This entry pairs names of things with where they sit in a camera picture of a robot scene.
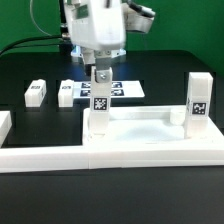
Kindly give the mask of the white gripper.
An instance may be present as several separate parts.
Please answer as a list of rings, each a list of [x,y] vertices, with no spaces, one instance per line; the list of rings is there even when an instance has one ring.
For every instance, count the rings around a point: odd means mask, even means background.
[[[93,52],[95,80],[111,80],[112,52],[125,46],[126,32],[121,0],[63,0],[73,45]]]

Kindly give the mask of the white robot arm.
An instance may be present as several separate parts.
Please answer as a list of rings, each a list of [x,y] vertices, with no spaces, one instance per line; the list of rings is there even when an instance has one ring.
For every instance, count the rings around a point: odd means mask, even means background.
[[[112,78],[112,52],[126,44],[126,32],[148,33],[156,13],[133,0],[63,0],[68,33],[83,53],[84,64],[94,64],[95,80]]]

